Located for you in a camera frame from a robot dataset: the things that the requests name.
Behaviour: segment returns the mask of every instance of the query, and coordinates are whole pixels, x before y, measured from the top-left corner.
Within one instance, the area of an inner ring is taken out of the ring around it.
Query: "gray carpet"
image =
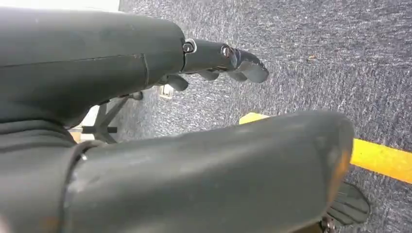
[[[252,111],[329,109],[348,115],[358,138],[412,151],[410,1],[121,0],[120,10],[251,51],[271,72],[263,84],[190,76],[172,100],[147,90],[116,118],[121,141],[233,125]],[[346,179],[365,192],[372,214],[340,232],[412,232],[412,185],[354,166]]]

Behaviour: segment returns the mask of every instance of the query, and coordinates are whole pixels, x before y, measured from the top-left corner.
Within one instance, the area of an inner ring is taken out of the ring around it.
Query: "floor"
[[[357,137],[412,151],[412,2],[398,0],[121,0],[120,10],[171,20],[185,35],[253,52],[263,84],[190,76],[185,92],[154,89],[116,118],[128,141],[237,124],[248,112],[345,113]],[[412,185],[352,166],[346,180],[372,205],[341,233],[412,232]]]

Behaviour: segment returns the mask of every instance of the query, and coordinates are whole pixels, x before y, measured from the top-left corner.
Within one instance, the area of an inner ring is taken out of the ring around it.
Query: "yellow stripe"
[[[240,118],[239,124],[266,117],[268,116],[248,113]],[[350,163],[400,181],[412,183],[412,153],[409,152],[355,139]]]

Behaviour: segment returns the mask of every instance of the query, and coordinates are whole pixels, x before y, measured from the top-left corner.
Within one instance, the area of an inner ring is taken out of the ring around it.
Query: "screw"
[[[194,48],[191,43],[185,43],[183,44],[183,52],[193,52]]]
[[[229,58],[230,57],[230,48],[227,45],[223,45],[220,53],[222,54],[223,57]]]

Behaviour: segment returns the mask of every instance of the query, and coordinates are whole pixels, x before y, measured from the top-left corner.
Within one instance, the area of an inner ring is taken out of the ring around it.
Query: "black metal leg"
[[[111,127],[109,124],[130,98],[141,100],[143,98],[143,94],[140,92],[137,94],[124,96],[108,112],[107,103],[102,104],[97,112],[94,125],[82,126],[82,133],[92,133],[96,140],[101,140],[109,144],[117,143],[116,140],[110,135],[110,133],[117,133],[117,127]]]

